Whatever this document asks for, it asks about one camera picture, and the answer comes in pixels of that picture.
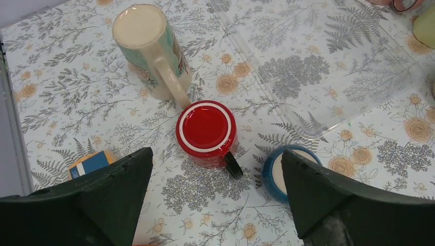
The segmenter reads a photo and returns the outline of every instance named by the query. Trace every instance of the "black mug handle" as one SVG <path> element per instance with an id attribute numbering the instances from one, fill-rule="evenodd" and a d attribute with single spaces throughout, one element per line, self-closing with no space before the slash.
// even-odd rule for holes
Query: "black mug handle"
<path id="1" fill-rule="evenodd" d="M 226 168 L 228 172 L 230 172 L 231 176 L 234 179 L 239 179 L 243 177 L 243 171 L 231 152 L 228 151 L 228 153 L 224 155 L 224 160 L 227 163 Z"/>

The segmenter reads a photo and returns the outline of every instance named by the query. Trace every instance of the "floral tablecloth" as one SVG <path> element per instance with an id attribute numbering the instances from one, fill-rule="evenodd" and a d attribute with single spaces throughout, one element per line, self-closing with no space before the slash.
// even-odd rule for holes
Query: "floral tablecloth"
<path id="1" fill-rule="evenodd" d="M 244 2 L 255 2 L 260 7 L 251 14 L 260 16 L 269 1 L 218 2 L 241 10 Z M 339 8 L 343 2 L 324 0 L 312 7 Z M 242 179 L 234 181 L 224 169 L 201 169 L 186 158 L 174 138 L 181 109 L 148 96 L 127 66 L 111 26 L 123 9 L 137 3 L 153 3 L 168 15 L 193 71 L 189 97 L 220 101 L 235 114 Z M 110 150 L 122 157 L 151 146 L 153 174 L 134 243 L 168 246 L 302 245 L 289 206 L 269 198 L 260 181 L 263 160 L 280 145 L 306 146 L 323 166 L 371 186 L 433 199 L 435 51 L 411 31 L 413 19 L 431 4 L 435 1 L 427 0 L 403 15 L 388 7 L 371 12 L 400 44 L 397 52 L 404 49 L 427 71 L 421 86 L 317 140 L 301 138 L 279 120 L 279 103 L 264 96 L 241 58 L 243 51 L 230 42 L 212 6 L 201 0 L 72 0 L 3 29 L 35 189 L 68 180 L 68 167 L 88 153 Z M 329 69 L 349 66 L 329 64 Z M 339 90 L 326 93 L 325 98 L 342 98 Z"/>

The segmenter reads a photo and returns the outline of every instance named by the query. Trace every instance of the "mug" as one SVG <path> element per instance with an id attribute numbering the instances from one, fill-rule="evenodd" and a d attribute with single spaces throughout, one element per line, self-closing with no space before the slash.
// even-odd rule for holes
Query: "mug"
<path id="1" fill-rule="evenodd" d="M 238 146 L 235 119 L 223 104 L 211 100 L 193 103 L 181 113 L 175 131 L 181 148 L 197 165 L 225 166 L 235 179 L 243 176 L 232 155 Z"/>
<path id="2" fill-rule="evenodd" d="M 287 189 L 284 183 L 281 160 L 285 150 L 292 150 L 297 154 L 322 165 L 319 158 L 309 149 L 298 145 L 281 146 L 273 150 L 267 156 L 261 171 L 261 181 L 269 195 L 283 204 L 288 204 Z"/>
<path id="3" fill-rule="evenodd" d="M 192 84 L 192 72 L 162 10 L 134 5 L 118 15 L 112 34 L 149 95 L 175 99 L 183 109 L 191 104 L 186 91 Z"/>
<path id="4" fill-rule="evenodd" d="M 395 11 L 401 13 L 408 10 L 415 9 L 420 6 L 424 0 L 366 0 L 371 4 L 376 5 L 393 5 Z"/>

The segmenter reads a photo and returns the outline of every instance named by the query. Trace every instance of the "blue and yellow box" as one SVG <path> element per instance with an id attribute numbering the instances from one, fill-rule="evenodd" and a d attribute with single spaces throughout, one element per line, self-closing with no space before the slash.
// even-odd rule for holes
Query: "blue and yellow box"
<path id="1" fill-rule="evenodd" d="M 101 151 L 83 156 L 69 168 L 70 179 L 78 178 L 87 173 L 108 166 L 116 161 L 114 155 L 109 151 Z"/>

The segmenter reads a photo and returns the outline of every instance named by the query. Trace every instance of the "white ring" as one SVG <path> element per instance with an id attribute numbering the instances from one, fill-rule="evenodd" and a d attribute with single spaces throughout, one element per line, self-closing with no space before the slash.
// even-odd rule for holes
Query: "white ring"
<path id="1" fill-rule="evenodd" d="M 188 115 L 192 110 L 194 110 L 194 109 L 196 109 L 196 108 L 198 108 L 198 107 L 201 107 L 201 106 L 211 106 L 211 107 L 214 107 L 214 108 L 219 109 L 219 111 L 221 111 L 221 112 L 225 115 L 225 118 L 227 119 L 227 123 L 228 123 L 228 131 L 227 131 L 227 135 L 225 136 L 224 140 L 222 140 L 222 142 L 221 142 L 220 144 L 218 144 L 217 146 L 215 146 L 215 147 L 213 147 L 213 148 L 209 148 L 209 149 L 199 149 L 199 148 L 197 148 L 197 147 L 191 145 L 191 144 L 187 141 L 187 139 L 186 139 L 186 137 L 184 136 L 184 133 L 183 133 L 183 122 L 184 122 L 184 120 L 186 119 L 187 115 Z M 227 113 L 227 112 L 226 112 L 222 107 L 220 107 L 219 105 L 212 104 L 212 103 L 210 103 L 210 102 L 203 102 L 203 103 L 201 103 L 201 104 L 197 104 L 197 105 L 191 107 L 190 109 L 188 109 L 188 110 L 183 114 L 183 116 L 181 117 L 181 120 L 180 120 L 179 133 L 180 133 L 180 138 L 181 138 L 181 140 L 183 141 L 183 143 L 184 143 L 188 148 L 190 148 L 191 150 L 194 150 L 194 151 L 196 151 L 196 152 L 201 152 L 201 153 L 215 151 L 215 150 L 219 149 L 222 145 L 224 145 L 224 143 L 228 140 L 228 138 L 229 138 L 229 136 L 230 136 L 230 133 L 231 133 L 231 120 L 230 120 L 230 116 L 229 116 L 228 113 Z"/>

